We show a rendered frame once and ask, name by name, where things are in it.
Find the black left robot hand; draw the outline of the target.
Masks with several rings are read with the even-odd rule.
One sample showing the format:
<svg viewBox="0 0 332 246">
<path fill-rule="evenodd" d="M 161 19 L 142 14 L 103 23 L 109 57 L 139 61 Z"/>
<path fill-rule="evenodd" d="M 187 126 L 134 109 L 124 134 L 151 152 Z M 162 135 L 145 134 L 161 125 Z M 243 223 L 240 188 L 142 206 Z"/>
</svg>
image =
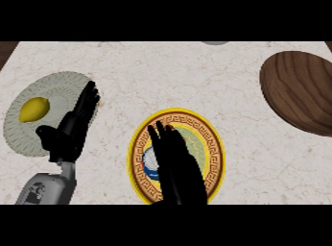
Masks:
<svg viewBox="0 0 332 246">
<path fill-rule="evenodd" d="M 64 115 L 58 127 L 42 125 L 37 128 L 43 149 L 50 152 L 49 162 L 74 162 L 80 158 L 98 101 L 95 82 L 89 81 L 74 110 Z"/>
</svg>

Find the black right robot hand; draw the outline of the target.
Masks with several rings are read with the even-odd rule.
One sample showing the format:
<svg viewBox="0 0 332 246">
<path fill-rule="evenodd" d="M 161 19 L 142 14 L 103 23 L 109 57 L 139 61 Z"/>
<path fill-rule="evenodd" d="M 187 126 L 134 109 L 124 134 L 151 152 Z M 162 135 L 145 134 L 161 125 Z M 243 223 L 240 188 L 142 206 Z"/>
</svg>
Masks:
<svg viewBox="0 0 332 246">
<path fill-rule="evenodd" d="M 159 165 L 158 174 L 164 195 L 157 205 L 205 206 L 204 176 L 182 134 L 161 121 L 157 122 L 157 126 L 148 126 L 148 132 Z"/>
</svg>

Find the yellow patterned bowl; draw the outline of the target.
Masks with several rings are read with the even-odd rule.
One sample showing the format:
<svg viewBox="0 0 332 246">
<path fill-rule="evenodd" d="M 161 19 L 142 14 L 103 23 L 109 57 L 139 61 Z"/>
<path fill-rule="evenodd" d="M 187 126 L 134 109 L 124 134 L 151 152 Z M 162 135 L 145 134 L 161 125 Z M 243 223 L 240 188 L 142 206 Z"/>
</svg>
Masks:
<svg viewBox="0 0 332 246">
<path fill-rule="evenodd" d="M 129 144 L 127 170 L 134 192 L 145 204 L 164 199 L 148 127 L 161 121 L 177 130 L 186 141 L 187 149 L 196 159 L 202 172 L 207 199 L 212 201 L 226 176 L 226 148 L 208 120 L 196 112 L 170 108 L 155 112 L 140 123 Z"/>
</svg>

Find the yellow croissant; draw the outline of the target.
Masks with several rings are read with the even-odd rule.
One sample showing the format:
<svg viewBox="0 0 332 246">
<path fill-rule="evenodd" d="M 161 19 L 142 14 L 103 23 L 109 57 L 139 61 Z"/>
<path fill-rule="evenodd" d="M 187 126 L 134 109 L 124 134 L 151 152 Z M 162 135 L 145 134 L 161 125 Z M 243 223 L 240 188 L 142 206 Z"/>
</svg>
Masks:
<svg viewBox="0 0 332 246">
<path fill-rule="evenodd" d="M 50 110 L 50 102 L 43 97 L 36 97 L 30 99 L 19 110 L 18 121 L 33 122 L 40 120 Z"/>
</svg>

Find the pale grey ribbed plate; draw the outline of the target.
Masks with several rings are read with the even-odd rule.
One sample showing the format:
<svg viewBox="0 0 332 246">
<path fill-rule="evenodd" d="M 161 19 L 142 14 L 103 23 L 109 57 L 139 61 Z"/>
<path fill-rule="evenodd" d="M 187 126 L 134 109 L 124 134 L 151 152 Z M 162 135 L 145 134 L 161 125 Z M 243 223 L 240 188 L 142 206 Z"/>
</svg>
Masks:
<svg viewBox="0 0 332 246">
<path fill-rule="evenodd" d="M 3 136 L 12 150 L 27 157 L 45 157 L 50 152 L 43 149 L 36 130 L 42 125 L 58 127 L 64 115 L 74 110 L 83 89 L 92 79 L 77 72 L 58 72 L 37 80 L 21 92 L 6 113 Z M 33 122 L 19 122 L 24 103 L 43 97 L 50 102 L 46 116 Z"/>
</svg>

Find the round brown wooden board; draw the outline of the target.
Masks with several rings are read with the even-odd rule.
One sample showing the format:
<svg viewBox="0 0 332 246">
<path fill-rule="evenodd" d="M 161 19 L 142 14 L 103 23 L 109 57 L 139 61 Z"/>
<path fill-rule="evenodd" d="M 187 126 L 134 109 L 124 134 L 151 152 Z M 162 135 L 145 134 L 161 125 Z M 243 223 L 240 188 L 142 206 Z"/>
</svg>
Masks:
<svg viewBox="0 0 332 246">
<path fill-rule="evenodd" d="M 260 85 L 276 115 L 299 130 L 332 137 L 332 62 L 302 51 L 264 61 Z"/>
</svg>

